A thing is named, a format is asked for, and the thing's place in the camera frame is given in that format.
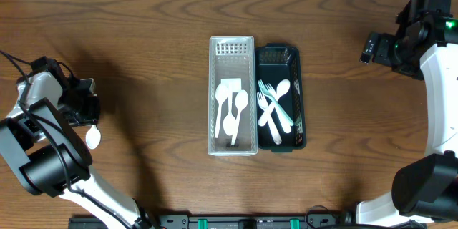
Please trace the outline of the white plastic spoon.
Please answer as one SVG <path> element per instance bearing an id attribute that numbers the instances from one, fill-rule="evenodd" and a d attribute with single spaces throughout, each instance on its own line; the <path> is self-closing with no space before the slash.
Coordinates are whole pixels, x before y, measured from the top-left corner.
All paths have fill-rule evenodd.
<path id="1" fill-rule="evenodd" d="M 237 108 L 237 117 L 235 118 L 235 130 L 233 131 L 231 145 L 235 145 L 235 141 L 238 136 L 239 124 L 240 124 L 240 117 L 241 112 L 247 107 L 248 105 L 248 93 L 245 90 L 241 90 L 235 98 L 235 106 Z"/>
<path id="2" fill-rule="evenodd" d="M 223 120 L 223 129 L 227 136 L 231 136 L 234 130 L 235 117 L 232 113 L 233 107 L 233 89 L 230 84 L 226 84 L 228 88 L 228 113 Z"/>
<path id="3" fill-rule="evenodd" d="M 287 79 L 280 81 L 274 89 L 271 84 L 265 84 L 261 79 L 258 80 L 258 86 L 260 88 L 260 96 L 262 99 L 269 98 L 271 103 L 266 107 L 266 110 L 258 119 L 258 124 L 264 126 L 268 118 L 271 117 L 271 113 L 276 111 L 280 122 L 289 127 L 293 126 L 292 118 L 287 114 L 287 112 L 280 106 L 278 100 L 286 95 L 290 89 L 291 83 Z"/>
<path id="4" fill-rule="evenodd" d="M 217 86 L 215 91 L 215 99 L 218 103 L 218 111 L 215 122 L 215 138 L 219 137 L 220 134 L 220 120 L 221 120 L 221 109 L 224 101 L 228 98 L 228 88 L 225 84 L 221 83 Z"/>
<path id="5" fill-rule="evenodd" d="M 92 125 L 85 135 L 85 142 L 89 149 L 94 150 L 99 146 L 101 138 L 102 135 L 98 127 L 96 125 Z"/>

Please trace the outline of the white plastic fork slanted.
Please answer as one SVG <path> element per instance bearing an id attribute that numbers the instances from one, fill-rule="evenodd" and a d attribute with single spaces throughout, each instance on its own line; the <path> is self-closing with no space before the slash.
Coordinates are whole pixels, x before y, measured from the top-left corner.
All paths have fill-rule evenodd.
<path id="1" fill-rule="evenodd" d="M 263 115 L 265 118 L 258 119 L 258 125 L 263 126 L 265 124 L 268 124 L 271 137 L 276 145 L 279 145 L 282 143 L 281 136 L 278 132 L 278 129 L 275 125 L 275 122 L 273 121 L 273 118 L 271 117 L 271 113 L 268 111 L 268 102 L 265 98 L 265 95 L 262 92 L 257 92 L 257 101 L 258 101 L 258 106 L 263 110 Z"/>

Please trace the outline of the white plastic fork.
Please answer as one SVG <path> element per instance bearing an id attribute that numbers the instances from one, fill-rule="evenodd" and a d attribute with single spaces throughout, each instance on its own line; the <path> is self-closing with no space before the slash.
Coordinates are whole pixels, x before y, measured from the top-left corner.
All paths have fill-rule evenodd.
<path id="1" fill-rule="evenodd" d="M 290 85 L 291 83 L 287 80 L 287 79 L 283 79 L 282 81 L 280 81 L 278 83 L 278 85 L 276 86 L 276 93 L 277 93 L 277 97 L 276 99 L 279 100 L 283 95 L 285 95 L 286 93 L 288 93 L 289 89 L 290 89 Z M 291 132 L 291 126 L 288 125 L 288 123 L 282 118 L 282 117 L 279 117 L 278 116 L 278 119 L 279 119 L 279 122 L 281 124 L 281 127 L 282 127 L 282 130 L 288 134 Z"/>
<path id="2" fill-rule="evenodd" d="M 271 100 L 274 108 L 279 113 L 278 116 L 282 117 L 288 123 L 288 125 L 293 126 L 293 120 L 289 117 L 284 108 L 282 108 L 282 106 L 280 106 L 278 103 L 278 100 L 276 99 L 278 95 L 274 88 L 270 84 L 264 84 L 261 79 L 258 80 L 258 86 L 261 92 Z"/>

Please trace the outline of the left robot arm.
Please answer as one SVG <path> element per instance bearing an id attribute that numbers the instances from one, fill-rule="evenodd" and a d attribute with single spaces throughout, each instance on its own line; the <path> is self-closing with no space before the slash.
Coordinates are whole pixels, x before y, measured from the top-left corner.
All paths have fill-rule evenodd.
<path id="1" fill-rule="evenodd" d="M 48 57 L 29 63 L 16 81 L 18 98 L 1 121 L 1 156 L 22 187 L 72 201 L 108 228 L 153 228 L 134 198 L 116 190 L 94 168 L 101 142 L 100 102 L 92 78 L 65 75 Z"/>

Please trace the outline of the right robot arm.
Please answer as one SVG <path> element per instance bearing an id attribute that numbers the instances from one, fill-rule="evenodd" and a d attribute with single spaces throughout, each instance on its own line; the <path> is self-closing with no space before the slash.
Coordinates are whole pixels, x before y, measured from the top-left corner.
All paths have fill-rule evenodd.
<path id="1" fill-rule="evenodd" d="M 356 206 L 357 225 L 390 228 L 457 220 L 457 19 L 451 0 L 410 0 L 397 32 L 370 33 L 362 63 L 424 81 L 428 138 L 424 157 L 400 169 L 391 191 Z"/>

